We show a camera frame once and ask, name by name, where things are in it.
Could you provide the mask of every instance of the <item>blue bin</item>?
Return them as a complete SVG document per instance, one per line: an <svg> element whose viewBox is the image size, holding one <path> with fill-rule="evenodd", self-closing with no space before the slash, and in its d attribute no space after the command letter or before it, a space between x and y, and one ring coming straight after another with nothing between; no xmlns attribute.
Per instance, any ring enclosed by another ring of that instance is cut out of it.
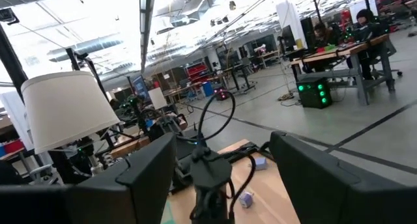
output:
<svg viewBox="0 0 417 224"><path fill-rule="evenodd" d="M0 157L6 155L6 150L4 148L4 146L0 146Z"/></svg>
<svg viewBox="0 0 417 224"><path fill-rule="evenodd" d="M211 86L211 82L206 81L202 84L202 86L203 86L205 96L212 96L214 94L214 89Z"/></svg>

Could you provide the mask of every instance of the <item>ceiling pipe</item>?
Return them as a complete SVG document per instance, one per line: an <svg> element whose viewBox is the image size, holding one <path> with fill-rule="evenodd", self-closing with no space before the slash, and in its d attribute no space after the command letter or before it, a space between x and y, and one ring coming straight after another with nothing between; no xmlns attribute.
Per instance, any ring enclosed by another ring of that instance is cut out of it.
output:
<svg viewBox="0 0 417 224"><path fill-rule="evenodd" d="M252 6L250 6L248 9L246 9L241 15L239 15L237 18L235 18L233 21L230 21L223 29L220 29L216 34L211 36L209 39L205 41L202 45L200 45L197 49L195 49L193 52L189 53L186 57L189 57L190 55L194 54L199 49L203 48L206 44L214 40L217 36L221 35L226 29L228 29L230 26L232 26L234 23L236 23L238 20L242 19L247 13L251 12L253 9L258 7L261 3L263 3L265 0L258 0L256 1Z"/></svg>

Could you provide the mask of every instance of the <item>small box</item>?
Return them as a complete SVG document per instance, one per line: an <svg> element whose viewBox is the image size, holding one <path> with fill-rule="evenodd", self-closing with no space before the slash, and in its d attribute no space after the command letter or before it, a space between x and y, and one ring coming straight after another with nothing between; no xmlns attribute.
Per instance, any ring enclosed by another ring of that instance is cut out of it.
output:
<svg viewBox="0 0 417 224"><path fill-rule="evenodd" d="M256 158L255 163L256 163L256 170L257 171L264 170L267 167L266 158Z"/></svg>

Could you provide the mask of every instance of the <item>computer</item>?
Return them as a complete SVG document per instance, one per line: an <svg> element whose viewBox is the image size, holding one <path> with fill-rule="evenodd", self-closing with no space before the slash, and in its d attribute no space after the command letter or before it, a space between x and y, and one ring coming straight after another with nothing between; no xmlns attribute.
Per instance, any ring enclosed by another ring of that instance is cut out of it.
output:
<svg viewBox="0 0 417 224"><path fill-rule="evenodd" d="M416 188L361 169L283 132L271 133L269 149L301 223L415 223Z"/></svg>
<svg viewBox="0 0 417 224"><path fill-rule="evenodd" d="M304 36L306 37L307 42L307 48L309 51L314 52L315 51L315 35L314 35L314 26L313 22L311 21L311 18L304 18L303 20L300 20L301 27L304 32Z"/></svg>
<svg viewBox="0 0 417 224"><path fill-rule="evenodd" d="M149 97L148 88L142 76L137 77L135 80L133 80L132 83L135 87L136 95L141 96L145 99L145 101L151 100L151 98Z"/></svg>
<svg viewBox="0 0 417 224"><path fill-rule="evenodd" d="M293 51L296 43L295 43L293 31L291 30L290 25L287 25L282 29L282 37L285 43L285 50Z"/></svg>
<svg viewBox="0 0 417 224"><path fill-rule="evenodd" d="M167 133L75 186L0 186L2 222L160 224L176 150Z"/></svg>

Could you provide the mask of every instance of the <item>red storage bin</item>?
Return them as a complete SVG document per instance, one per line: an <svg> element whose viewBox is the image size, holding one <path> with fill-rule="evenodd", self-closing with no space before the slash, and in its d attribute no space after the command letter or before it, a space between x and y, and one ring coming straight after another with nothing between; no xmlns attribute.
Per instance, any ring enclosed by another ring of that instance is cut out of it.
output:
<svg viewBox="0 0 417 224"><path fill-rule="evenodd" d="M6 154L9 154L17 150L20 150L22 148L25 148L25 146L20 140L16 140L16 141L13 141L4 145L4 148L5 148Z"/></svg>

